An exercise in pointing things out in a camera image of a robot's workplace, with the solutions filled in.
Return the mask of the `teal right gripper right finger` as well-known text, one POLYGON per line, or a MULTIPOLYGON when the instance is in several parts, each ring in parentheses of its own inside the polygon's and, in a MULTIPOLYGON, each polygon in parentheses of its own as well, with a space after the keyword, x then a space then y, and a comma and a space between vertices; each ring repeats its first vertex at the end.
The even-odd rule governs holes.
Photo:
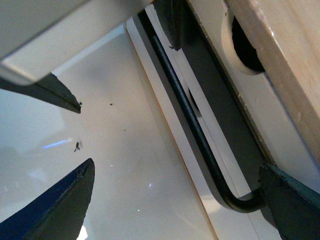
POLYGON ((267 163, 259 168, 259 182, 283 240, 320 238, 319 193, 267 163))

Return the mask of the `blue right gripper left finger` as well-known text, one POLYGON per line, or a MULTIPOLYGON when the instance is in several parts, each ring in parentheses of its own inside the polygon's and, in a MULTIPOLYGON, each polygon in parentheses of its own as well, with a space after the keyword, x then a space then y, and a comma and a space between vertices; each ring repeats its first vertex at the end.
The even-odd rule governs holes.
POLYGON ((2 240, 75 240, 92 198, 95 163, 89 158, 27 206, 1 222, 2 240))

